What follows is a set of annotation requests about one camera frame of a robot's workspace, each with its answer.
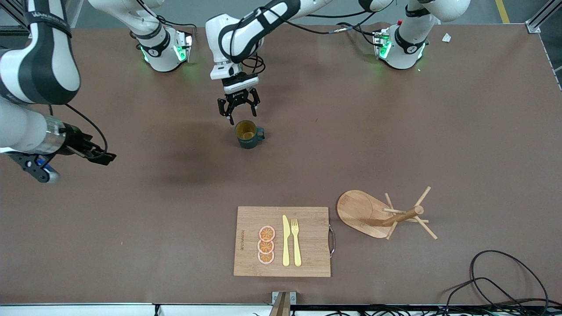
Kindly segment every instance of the brown table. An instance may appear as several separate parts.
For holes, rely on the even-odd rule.
[[[1,302],[260,303],[292,290],[307,304],[443,303],[484,249],[522,259],[562,298],[562,95],[523,25],[436,26],[405,71],[357,34],[283,26],[261,53],[255,121],[268,138],[250,151],[218,113],[204,30],[193,63],[167,74],[143,62],[128,30],[73,33],[83,81],[72,104],[118,156],[107,167],[57,157],[54,186],[0,158]],[[349,189],[407,209],[427,185],[437,241],[415,223],[371,238],[336,215]],[[332,277],[234,277],[239,205],[329,206]],[[477,274],[541,296],[507,259],[485,256]],[[463,290],[453,302],[482,300]]]

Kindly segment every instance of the dark green mug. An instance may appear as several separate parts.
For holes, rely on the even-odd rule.
[[[264,129],[257,127],[252,121],[244,120],[238,122],[234,128],[240,146],[245,149],[252,149],[265,139]]]

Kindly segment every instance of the plastic knife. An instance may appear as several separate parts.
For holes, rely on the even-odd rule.
[[[289,266],[289,236],[291,235],[291,227],[289,220],[283,215],[283,265]]]

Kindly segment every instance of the plastic fork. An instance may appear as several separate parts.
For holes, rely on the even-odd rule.
[[[298,220],[291,219],[291,233],[293,233],[294,244],[294,264],[300,267],[302,264],[301,248],[298,246]]]

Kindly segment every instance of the orange slice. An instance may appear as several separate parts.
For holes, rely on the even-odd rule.
[[[260,239],[262,241],[265,242],[272,241],[273,238],[275,238],[275,230],[273,229],[273,227],[267,225],[267,226],[263,226],[260,229]]]
[[[273,241],[260,240],[257,242],[257,250],[264,255],[271,254],[273,248],[275,248]]]
[[[270,264],[275,259],[275,253],[272,252],[271,254],[264,255],[261,252],[257,253],[257,259],[263,264]]]

